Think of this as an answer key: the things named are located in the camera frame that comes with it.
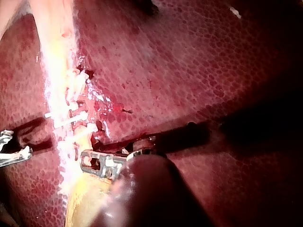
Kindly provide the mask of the right arm instrument jaw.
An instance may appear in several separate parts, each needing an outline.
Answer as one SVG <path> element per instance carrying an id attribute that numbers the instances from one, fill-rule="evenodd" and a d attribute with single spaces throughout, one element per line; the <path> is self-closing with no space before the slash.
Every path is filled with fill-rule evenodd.
<path id="1" fill-rule="evenodd" d="M 0 151 L 12 140 L 13 134 L 14 132 L 11 130 L 3 130 L 0 132 Z"/>
<path id="2" fill-rule="evenodd" d="M 0 166 L 5 167 L 11 164 L 29 160 L 32 157 L 33 150 L 26 146 L 24 149 L 21 149 L 15 153 L 1 153 L 0 154 Z"/>

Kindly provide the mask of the left arm instrument jaw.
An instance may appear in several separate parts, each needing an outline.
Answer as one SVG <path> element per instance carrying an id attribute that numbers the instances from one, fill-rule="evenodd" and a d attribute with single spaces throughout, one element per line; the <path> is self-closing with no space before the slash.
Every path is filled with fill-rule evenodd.
<path id="1" fill-rule="evenodd" d="M 130 153 L 126 149 L 115 153 L 103 153 L 85 150 L 80 156 L 80 167 L 85 173 L 99 178 L 115 178 Z"/>

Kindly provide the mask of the left arm instrument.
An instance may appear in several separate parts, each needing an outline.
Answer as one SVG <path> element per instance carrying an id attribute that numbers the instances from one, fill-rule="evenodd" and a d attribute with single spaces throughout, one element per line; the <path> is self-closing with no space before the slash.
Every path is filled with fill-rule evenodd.
<path id="1" fill-rule="evenodd" d="M 129 153 L 126 157 L 127 161 L 139 155 L 158 155 L 161 157 L 166 157 L 163 152 L 160 152 L 156 149 L 156 145 L 153 142 L 153 138 L 130 142 L 126 146 L 126 150 Z"/>

